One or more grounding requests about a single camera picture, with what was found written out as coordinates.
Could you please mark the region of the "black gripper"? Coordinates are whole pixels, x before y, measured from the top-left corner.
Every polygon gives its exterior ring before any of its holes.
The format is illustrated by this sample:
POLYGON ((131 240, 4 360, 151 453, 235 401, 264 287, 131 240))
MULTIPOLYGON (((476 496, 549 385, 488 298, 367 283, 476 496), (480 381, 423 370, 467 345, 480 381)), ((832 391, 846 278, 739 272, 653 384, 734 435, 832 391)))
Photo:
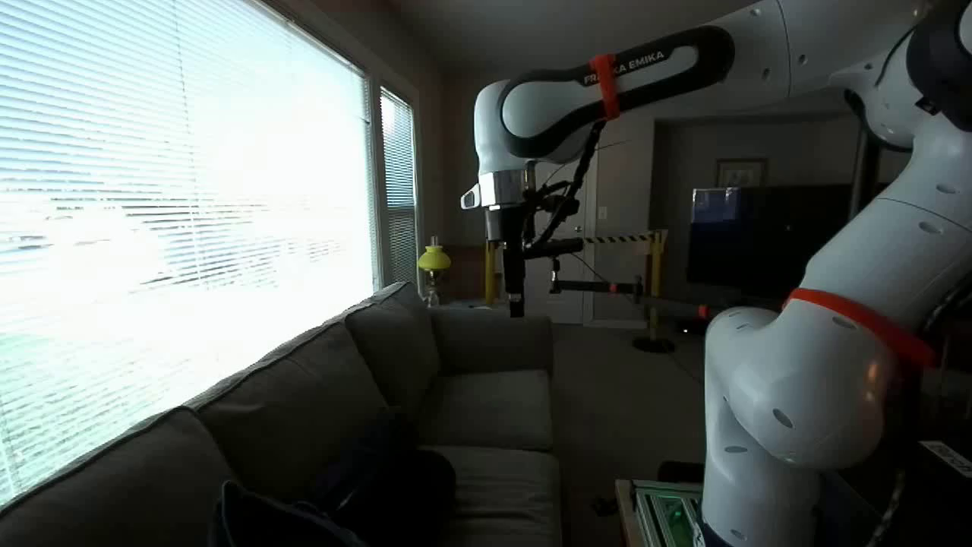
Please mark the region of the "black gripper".
POLYGON ((508 314, 510 318, 526 316, 526 259, 523 259, 523 227, 526 227, 530 211, 510 206, 500 211, 500 244, 504 244, 504 294, 508 294, 508 314))

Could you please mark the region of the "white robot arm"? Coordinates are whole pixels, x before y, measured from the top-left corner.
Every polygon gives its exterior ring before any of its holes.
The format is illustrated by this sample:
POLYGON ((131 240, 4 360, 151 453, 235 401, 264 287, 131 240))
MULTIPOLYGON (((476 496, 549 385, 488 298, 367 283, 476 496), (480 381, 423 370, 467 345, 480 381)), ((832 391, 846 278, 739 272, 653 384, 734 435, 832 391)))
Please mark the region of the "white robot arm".
POLYGON ((526 203, 519 174, 607 122, 841 92, 909 163, 816 249, 775 310, 706 335, 703 547, 812 547, 819 484, 885 438, 886 385, 928 369, 920 323, 972 272, 972 0, 751 0, 707 25, 473 98, 467 211, 526 203))

